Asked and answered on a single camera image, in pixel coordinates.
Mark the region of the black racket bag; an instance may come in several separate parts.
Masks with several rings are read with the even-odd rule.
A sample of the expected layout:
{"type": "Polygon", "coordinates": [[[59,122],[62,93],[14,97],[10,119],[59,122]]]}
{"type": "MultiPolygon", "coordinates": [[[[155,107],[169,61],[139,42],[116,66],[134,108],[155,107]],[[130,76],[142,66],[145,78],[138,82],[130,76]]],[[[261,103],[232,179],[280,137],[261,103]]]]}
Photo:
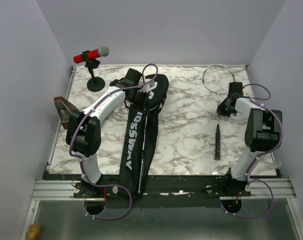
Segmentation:
{"type": "Polygon", "coordinates": [[[139,196],[138,186],[142,153],[144,153],[144,168],[141,194],[146,188],[159,133],[159,113],[165,104],[169,89],[169,80],[164,74],[158,74],[154,82],[157,82],[157,87],[150,91],[146,110],[140,110],[129,105],[118,181],[119,185],[126,188],[119,190],[123,197],[135,199],[139,196]]]}

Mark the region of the silver badminton racket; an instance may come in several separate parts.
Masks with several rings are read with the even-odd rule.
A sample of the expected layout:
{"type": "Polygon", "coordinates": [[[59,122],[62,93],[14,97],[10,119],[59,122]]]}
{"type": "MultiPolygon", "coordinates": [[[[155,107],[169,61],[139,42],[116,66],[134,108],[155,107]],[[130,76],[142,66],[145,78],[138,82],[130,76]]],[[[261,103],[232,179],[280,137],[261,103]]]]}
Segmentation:
{"type": "MultiPolygon", "coordinates": [[[[236,78],[235,78],[235,75],[234,73],[232,72],[232,70],[227,67],[226,65],[223,65],[223,64],[218,64],[218,63],[214,63],[214,64],[210,64],[209,66],[206,67],[206,69],[204,70],[203,72],[203,75],[202,75],[202,83],[204,85],[204,87],[211,93],[214,93],[216,94],[216,103],[217,103],[217,106],[219,106],[219,103],[220,103],[220,95],[221,93],[219,93],[218,91],[215,91],[215,90],[212,90],[210,88],[208,88],[205,84],[205,74],[206,72],[208,71],[209,68],[212,68],[212,67],[221,67],[221,68],[224,68],[224,69],[227,69],[229,71],[229,73],[231,74],[232,76],[232,80],[233,82],[236,81],[236,78]]],[[[216,131],[215,131],[215,148],[214,148],[214,159],[216,161],[219,161],[221,159],[221,131],[220,131],[220,115],[218,112],[216,112],[217,114],[217,124],[216,124],[216,131]]]]}

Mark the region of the white badminton racket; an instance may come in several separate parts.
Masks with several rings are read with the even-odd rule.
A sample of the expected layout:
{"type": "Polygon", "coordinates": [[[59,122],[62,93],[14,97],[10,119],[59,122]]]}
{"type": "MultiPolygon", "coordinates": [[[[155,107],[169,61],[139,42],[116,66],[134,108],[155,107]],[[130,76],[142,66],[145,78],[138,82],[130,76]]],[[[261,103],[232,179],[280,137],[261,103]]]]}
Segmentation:
{"type": "Polygon", "coordinates": [[[143,174],[144,174],[144,152],[142,152],[141,155],[141,166],[140,166],[140,173],[139,173],[139,182],[138,182],[138,189],[137,193],[138,195],[141,195],[141,187],[142,187],[142,179],[143,179],[143,174]]]}

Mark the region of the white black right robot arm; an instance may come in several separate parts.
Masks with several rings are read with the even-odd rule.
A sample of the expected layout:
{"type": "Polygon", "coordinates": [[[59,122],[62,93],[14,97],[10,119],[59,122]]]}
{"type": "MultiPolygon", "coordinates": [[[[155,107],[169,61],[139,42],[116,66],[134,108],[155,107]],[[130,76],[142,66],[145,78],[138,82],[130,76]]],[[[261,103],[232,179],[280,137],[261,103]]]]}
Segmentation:
{"type": "Polygon", "coordinates": [[[277,150],[283,141],[283,112],[270,109],[247,97],[227,97],[217,107],[220,116],[230,117],[241,114],[247,117],[244,133],[246,148],[230,168],[232,178],[221,184],[222,192],[233,196],[240,190],[238,181],[248,181],[260,158],[277,150]]]}

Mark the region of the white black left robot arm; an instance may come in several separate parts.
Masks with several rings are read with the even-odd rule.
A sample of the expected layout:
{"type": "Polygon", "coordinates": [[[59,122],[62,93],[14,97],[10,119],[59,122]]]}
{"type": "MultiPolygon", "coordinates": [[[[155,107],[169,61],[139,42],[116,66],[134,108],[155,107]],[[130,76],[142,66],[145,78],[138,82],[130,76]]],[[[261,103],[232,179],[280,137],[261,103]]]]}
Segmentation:
{"type": "Polygon", "coordinates": [[[124,101],[147,107],[150,87],[155,84],[157,73],[145,77],[142,72],[129,68],[125,77],[113,80],[107,91],[83,111],[70,113],[66,143],[69,154],[79,158],[82,179],[87,182],[85,192],[92,198],[98,197],[103,190],[99,181],[97,151],[100,148],[101,124],[107,116],[124,101]]]}

